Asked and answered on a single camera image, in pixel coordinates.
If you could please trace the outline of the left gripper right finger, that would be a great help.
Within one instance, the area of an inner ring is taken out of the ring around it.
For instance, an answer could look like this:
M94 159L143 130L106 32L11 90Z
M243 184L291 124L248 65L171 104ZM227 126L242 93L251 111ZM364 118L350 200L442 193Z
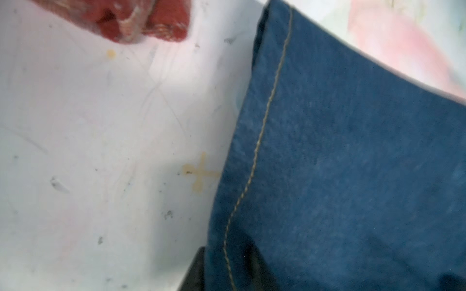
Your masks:
M279 291L279 285L255 245L247 250L248 272L253 291Z

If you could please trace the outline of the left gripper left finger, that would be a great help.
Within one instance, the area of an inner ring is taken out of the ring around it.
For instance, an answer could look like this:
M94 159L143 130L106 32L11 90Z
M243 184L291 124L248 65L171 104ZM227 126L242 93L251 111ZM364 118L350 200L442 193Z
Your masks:
M184 276L178 291L204 291L205 247L200 247Z

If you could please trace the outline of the dark navy denim skirt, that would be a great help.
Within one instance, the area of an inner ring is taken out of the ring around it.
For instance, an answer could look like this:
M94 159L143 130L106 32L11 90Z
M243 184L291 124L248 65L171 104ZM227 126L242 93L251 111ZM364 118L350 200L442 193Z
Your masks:
M466 108L265 6L212 206L208 291L463 291Z

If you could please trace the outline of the red plaid skirt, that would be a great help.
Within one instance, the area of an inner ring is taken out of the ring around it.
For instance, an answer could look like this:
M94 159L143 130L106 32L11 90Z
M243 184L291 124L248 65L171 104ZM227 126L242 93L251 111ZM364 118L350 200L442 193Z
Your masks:
M188 36L189 0L37 0L44 10L113 42L142 36L180 42Z

